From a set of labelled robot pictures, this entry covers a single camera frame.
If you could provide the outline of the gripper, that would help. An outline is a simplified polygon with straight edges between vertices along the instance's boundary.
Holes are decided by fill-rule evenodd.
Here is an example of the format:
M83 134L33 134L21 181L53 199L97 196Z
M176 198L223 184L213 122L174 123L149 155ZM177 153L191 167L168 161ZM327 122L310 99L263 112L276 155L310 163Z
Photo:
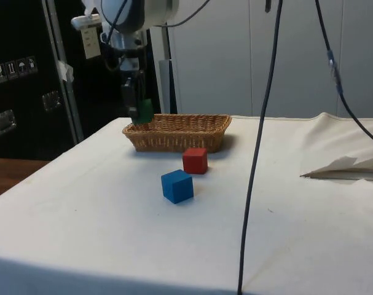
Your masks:
M128 77L121 86L127 113L132 121L138 120L139 101L146 99L146 47L119 50L108 44L101 43L101 56L105 67L112 72L138 71L136 74L137 82L135 78Z

